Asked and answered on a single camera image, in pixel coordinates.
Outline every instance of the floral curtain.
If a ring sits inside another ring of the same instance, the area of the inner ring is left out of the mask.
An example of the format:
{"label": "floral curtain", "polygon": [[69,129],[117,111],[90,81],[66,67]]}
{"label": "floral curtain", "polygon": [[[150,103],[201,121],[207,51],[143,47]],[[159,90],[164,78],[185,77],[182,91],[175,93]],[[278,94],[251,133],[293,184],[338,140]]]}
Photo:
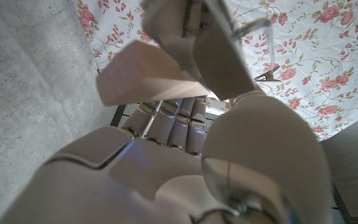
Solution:
{"label": "floral curtain", "polygon": [[[142,30],[138,0],[73,0],[100,69],[131,40],[155,42]],[[277,82],[259,82],[266,94],[296,111],[327,139],[358,121],[358,0],[227,0],[238,27],[265,17],[273,24]],[[265,30],[243,37],[245,62],[254,77],[271,70]],[[208,112],[228,102],[208,98]]]}

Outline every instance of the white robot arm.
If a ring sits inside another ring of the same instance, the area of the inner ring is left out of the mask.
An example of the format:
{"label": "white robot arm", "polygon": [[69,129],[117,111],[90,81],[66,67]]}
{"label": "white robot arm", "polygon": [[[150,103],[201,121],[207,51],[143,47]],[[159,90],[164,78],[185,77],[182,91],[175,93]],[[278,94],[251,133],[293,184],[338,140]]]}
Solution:
{"label": "white robot arm", "polygon": [[122,129],[53,155],[0,223],[332,223],[324,152],[297,114],[258,90],[236,42],[246,30],[224,4],[144,7],[145,30],[232,110],[205,135],[203,97],[142,103]]}

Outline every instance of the gray concrete surface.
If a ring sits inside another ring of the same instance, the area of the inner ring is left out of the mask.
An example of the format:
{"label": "gray concrete surface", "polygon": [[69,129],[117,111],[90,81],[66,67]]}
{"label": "gray concrete surface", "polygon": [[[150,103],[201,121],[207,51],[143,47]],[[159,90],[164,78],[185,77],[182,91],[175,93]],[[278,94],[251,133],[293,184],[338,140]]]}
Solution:
{"label": "gray concrete surface", "polygon": [[62,146],[107,126],[71,1],[0,0],[0,215]]}

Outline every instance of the pink rose pattern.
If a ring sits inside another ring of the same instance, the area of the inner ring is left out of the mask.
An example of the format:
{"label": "pink rose pattern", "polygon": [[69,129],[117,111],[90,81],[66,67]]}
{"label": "pink rose pattern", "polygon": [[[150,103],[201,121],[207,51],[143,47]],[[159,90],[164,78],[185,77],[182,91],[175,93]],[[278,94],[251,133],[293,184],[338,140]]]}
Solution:
{"label": "pink rose pattern", "polygon": [[[141,0],[73,1],[99,69],[134,39],[155,44],[141,26]],[[259,0],[227,6],[240,26],[261,17],[273,24],[274,67],[279,67],[273,75],[281,82],[259,82],[266,94],[302,116],[320,140],[358,120],[358,1]],[[98,24],[102,17],[109,19]],[[245,36],[242,44],[252,75],[271,70],[265,32]],[[214,114],[230,108],[212,98],[207,104]]]}

